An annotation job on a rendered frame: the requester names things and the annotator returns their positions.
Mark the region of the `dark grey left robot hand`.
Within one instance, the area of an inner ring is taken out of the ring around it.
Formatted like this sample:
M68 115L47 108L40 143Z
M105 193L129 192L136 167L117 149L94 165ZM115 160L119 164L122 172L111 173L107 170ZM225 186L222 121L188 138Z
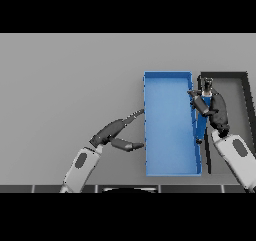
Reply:
M117 119L104 126L98 131L89 141L89 143L97 148L99 145L107 145L111 143L114 148L131 152L144 147L143 143L133 143L118 138L119 133L139 115L143 114L144 110L140 109L125 119Z

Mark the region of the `dark grey bin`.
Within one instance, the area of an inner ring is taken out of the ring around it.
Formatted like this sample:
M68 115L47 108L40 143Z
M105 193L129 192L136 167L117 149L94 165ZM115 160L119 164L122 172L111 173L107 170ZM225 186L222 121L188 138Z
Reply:
M240 135L253 154L256 153L256 116L250 84L246 72L202 72L200 79L213 79L213 87L223 96L230 134ZM226 163L218 155L211 141L213 128L206 124L204 140L200 146L204 175L230 175Z

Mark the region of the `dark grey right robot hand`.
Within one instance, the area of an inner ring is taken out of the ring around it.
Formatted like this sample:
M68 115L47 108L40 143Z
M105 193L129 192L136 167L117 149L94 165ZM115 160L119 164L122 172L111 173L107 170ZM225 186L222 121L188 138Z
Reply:
M230 127L228 124L226 103L223 96L212 88L210 106L207 106L200 97L201 90L188 90L187 93L191 96L190 104L192 108L196 109L198 113L201 113L203 116L208 117L207 121L210 121L211 127L218 131L220 138L226 137Z

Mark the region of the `blue bin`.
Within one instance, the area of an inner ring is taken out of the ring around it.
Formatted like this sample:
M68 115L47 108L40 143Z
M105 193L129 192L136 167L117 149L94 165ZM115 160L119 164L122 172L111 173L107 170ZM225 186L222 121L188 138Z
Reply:
M145 71L144 138L147 177L188 177L202 173L191 108L190 71Z

